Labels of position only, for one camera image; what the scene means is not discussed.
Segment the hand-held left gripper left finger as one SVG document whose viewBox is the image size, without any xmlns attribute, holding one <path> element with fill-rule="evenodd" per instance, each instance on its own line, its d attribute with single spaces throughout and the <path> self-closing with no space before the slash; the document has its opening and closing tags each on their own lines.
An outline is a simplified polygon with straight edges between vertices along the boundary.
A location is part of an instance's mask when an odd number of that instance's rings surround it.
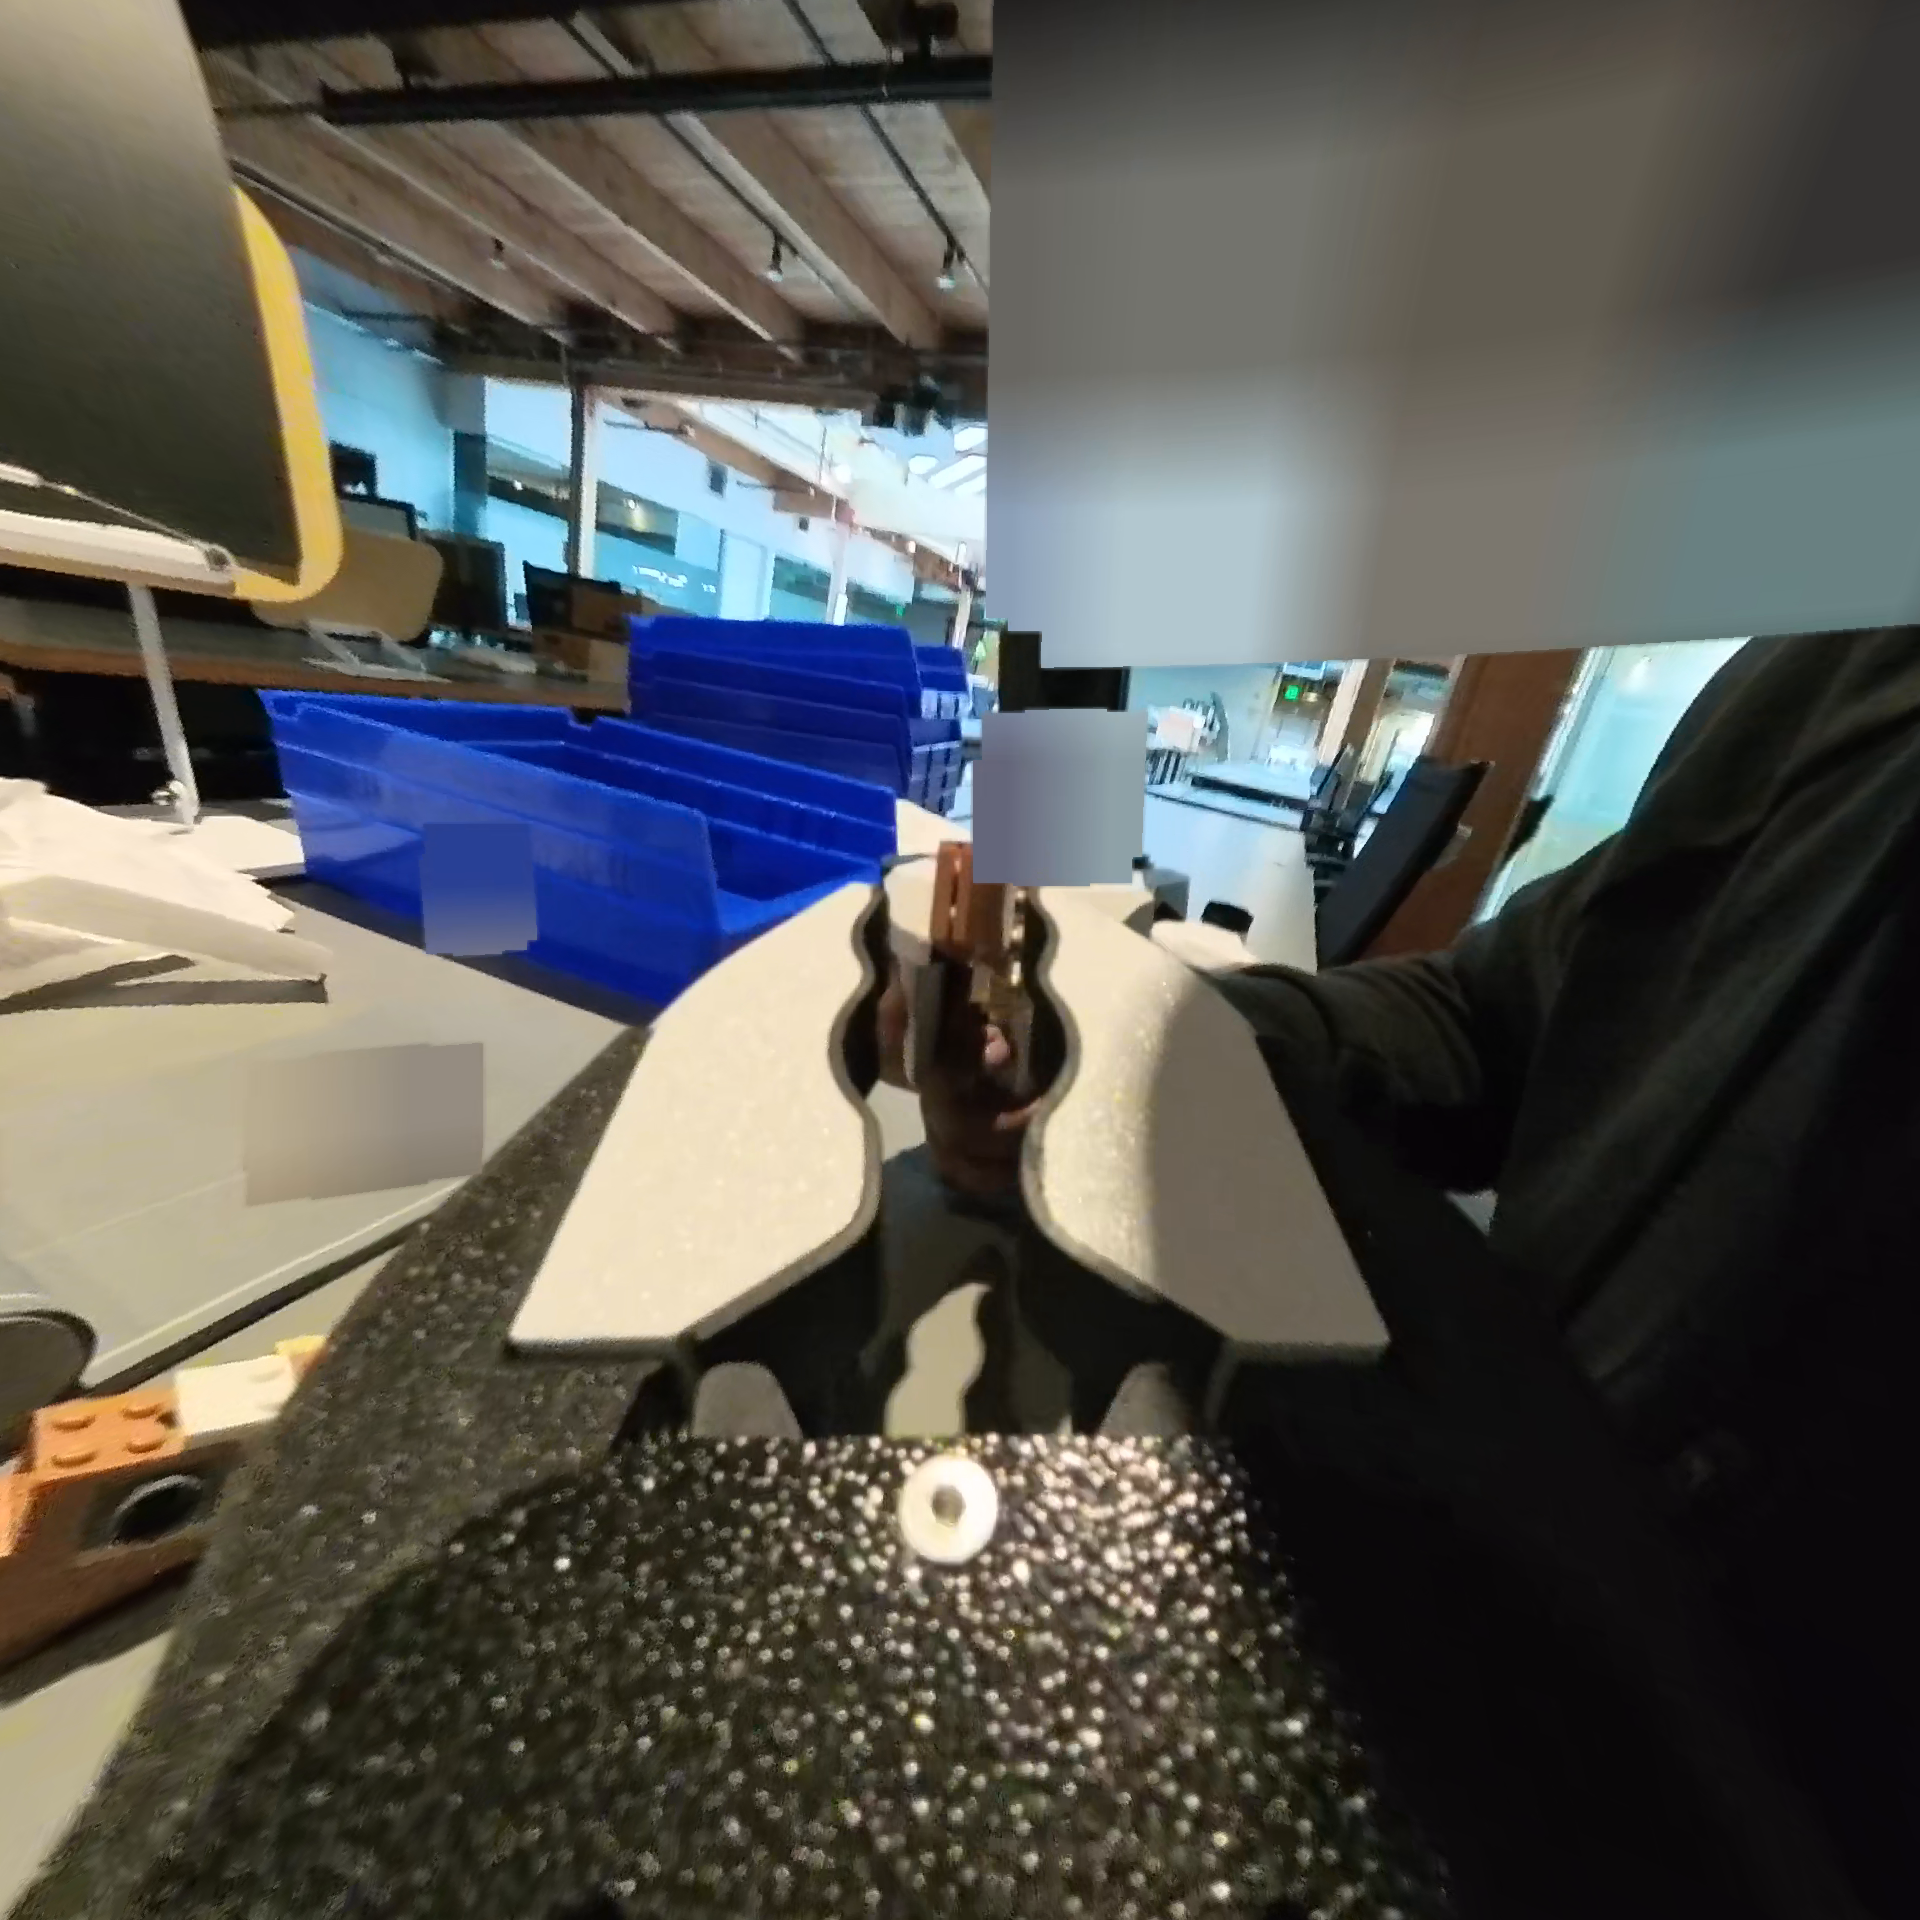
<svg viewBox="0 0 1920 1920">
<path fill-rule="evenodd" d="M 511 1321 L 517 1355 L 661 1357 L 869 1234 L 882 1145 L 851 1041 L 882 908 L 876 882 L 842 884 L 652 1021 Z"/>
</svg>

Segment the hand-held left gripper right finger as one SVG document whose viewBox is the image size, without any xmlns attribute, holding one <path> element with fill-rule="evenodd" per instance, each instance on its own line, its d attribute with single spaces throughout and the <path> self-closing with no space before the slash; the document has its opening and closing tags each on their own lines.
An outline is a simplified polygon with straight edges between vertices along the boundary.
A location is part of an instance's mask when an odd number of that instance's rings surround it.
<svg viewBox="0 0 1920 1920">
<path fill-rule="evenodd" d="M 1238 1357 L 1381 1355 L 1386 1321 L 1248 1021 L 1081 890 L 1031 903 L 1065 1035 L 1021 1152 L 1042 1235 Z"/>
</svg>

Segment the tan brick assembly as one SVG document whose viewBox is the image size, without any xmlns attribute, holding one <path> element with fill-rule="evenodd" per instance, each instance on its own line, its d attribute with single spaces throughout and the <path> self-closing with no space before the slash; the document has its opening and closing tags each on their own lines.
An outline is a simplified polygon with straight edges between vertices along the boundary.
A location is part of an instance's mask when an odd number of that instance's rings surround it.
<svg viewBox="0 0 1920 1920">
<path fill-rule="evenodd" d="M 1026 892 L 1008 882 L 972 884 L 964 909 L 971 996 L 983 1018 L 1011 1032 L 1023 1018 L 1029 952 Z"/>
</svg>

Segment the blue plastic bin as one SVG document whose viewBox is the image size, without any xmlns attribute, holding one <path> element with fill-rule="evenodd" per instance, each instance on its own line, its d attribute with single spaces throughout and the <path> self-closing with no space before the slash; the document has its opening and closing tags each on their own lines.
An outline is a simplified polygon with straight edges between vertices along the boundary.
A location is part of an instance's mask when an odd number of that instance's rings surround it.
<svg viewBox="0 0 1920 1920">
<path fill-rule="evenodd" d="M 304 873 L 426 932 L 428 886 L 528 902 L 521 952 L 663 1005 L 899 852 L 882 785 L 613 716 L 267 690 Z"/>
<path fill-rule="evenodd" d="M 879 785 L 948 814 L 966 769 L 963 654 L 879 621 L 643 613 L 629 621 L 636 722 Z"/>
</svg>

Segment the grey desk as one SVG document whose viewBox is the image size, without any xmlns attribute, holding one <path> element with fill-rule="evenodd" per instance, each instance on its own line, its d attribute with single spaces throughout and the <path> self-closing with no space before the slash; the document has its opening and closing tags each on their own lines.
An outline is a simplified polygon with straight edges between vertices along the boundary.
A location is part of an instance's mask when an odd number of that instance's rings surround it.
<svg viewBox="0 0 1920 1920">
<path fill-rule="evenodd" d="M 411 1240 L 366 1310 L 340 1332 L 268 1456 L 241 1473 L 213 1528 L 199 1583 L 182 1590 L 174 1668 L 140 1719 L 131 1692 L 109 1732 L 122 1757 L 75 1732 L 68 1654 L 31 1654 L 27 1706 L 4 1704 L 4 1824 L 51 1793 L 49 1835 L 4 1833 L 4 1915 L 122 1915 L 131 1887 L 182 1831 L 207 1779 L 253 1737 L 346 1619 L 469 1524 L 588 1471 L 638 1391 L 640 1349 L 580 1360 L 505 1352 L 558 1220 L 636 1064 L 643 1035 L 593 1005 L 587 986 L 522 961 L 478 967 L 428 955 L 401 922 L 326 893 L 294 908 L 294 934 L 326 950 L 325 996 L 235 967 L 127 961 L 75 989 L 4 1011 L 4 1291 L 37 1291 L 96 1334 L 84 1380 L 168 1374 L 261 1314 L 307 1299 Z M 800 1092 L 799 934 L 775 934 L 669 1018 L 674 1078 L 654 1092 L 700 1105 L 696 1143 L 721 1143 L 732 1101 L 775 1132 L 776 1093 Z M 1203 1275 L 1170 1297 L 1229 1306 L 1231 1282 L 1283 1299 L 1347 1272 L 1348 1247 L 1283 1097 L 1252 1041 L 1176 988 L 1169 1038 L 1121 1011 L 1121 988 L 1077 986 L 1070 1024 L 1095 1051 L 1055 1125 L 1046 1227 L 1123 1280 Z M 751 1015 L 768 1030 L 749 1035 Z M 244 1133 L 256 1078 L 294 1092 L 310 1054 L 401 1046 L 482 1049 L 481 1155 L 505 1162 L 461 1198 L 464 1174 L 319 1198 L 247 1200 Z"/>
</svg>

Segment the person's right hand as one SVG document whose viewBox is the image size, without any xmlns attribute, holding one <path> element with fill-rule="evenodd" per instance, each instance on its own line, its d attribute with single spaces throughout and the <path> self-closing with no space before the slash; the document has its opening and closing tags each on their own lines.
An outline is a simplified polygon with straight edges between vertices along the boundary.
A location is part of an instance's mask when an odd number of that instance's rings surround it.
<svg viewBox="0 0 1920 1920">
<path fill-rule="evenodd" d="M 918 984 L 940 994 L 933 1038 L 917 1021 L 918 988 L 892 967 L 876 1002 L 876 1075 L 918 1099 L 929 1162 L 951 1191 L 981 1205 L 1011 1202 L 1040 1095 L 1019 1093 L 1014 1039 L 966 982 L 926 967 Z"/>
</svg>

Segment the brown cardboard panel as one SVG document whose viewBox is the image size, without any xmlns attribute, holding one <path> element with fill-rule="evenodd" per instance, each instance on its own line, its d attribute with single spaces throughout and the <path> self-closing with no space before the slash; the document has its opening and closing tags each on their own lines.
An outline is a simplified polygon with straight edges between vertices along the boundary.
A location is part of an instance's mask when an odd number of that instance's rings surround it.
<svg viewBox="0 0 1920 1920">
<path fill-rule="evenodd" d="M 541 669 L 624 686 L 636 601 L 616 583 L 522 563 L 532 652 Z"/>
</svg>

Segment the empty white paper bag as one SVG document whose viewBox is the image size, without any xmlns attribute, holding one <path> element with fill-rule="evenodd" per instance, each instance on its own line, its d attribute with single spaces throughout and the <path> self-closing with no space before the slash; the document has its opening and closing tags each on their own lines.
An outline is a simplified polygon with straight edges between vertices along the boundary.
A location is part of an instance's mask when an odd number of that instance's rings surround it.
<svg viewBox="0 0 1920 1920">
<path fill-rule="evenodd" d="M 142 822 L 2 779 L 2 997 L 146 961 L 211 961 L 319 984 L 325 945 L 201 827 Z"/>
</svg>

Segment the orange and tan brick model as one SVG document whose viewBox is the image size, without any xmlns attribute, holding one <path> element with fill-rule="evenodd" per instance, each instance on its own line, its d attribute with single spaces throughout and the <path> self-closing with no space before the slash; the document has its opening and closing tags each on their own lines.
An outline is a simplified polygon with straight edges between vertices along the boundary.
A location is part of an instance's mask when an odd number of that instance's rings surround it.
<svg viewBox="0 0 1920 1920">
<path fill-rule="evenodd" d="M 2 1668 L 191 1568 L 325 1334 L 39 1408 L 2 1480 Z"/>
</svg>

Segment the grey metal stand pole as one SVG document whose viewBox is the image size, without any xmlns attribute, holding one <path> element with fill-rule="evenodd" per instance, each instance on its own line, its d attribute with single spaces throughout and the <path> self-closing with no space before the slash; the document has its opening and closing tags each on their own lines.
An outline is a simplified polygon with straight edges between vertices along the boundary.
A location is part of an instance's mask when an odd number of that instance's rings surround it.
<svg viewBox="0 0 1920 1920">
<path fill-rule="evenodd" d="M 167 767 L 167 801 L 180 834 L 188 834 L 201 822 L 202 800 L 191 746 L 182 728 L 177 680 L 165 646 L 154 589 L 146 583 L 131 581 L 127 585 L 127 597 Z"/>
</svg>

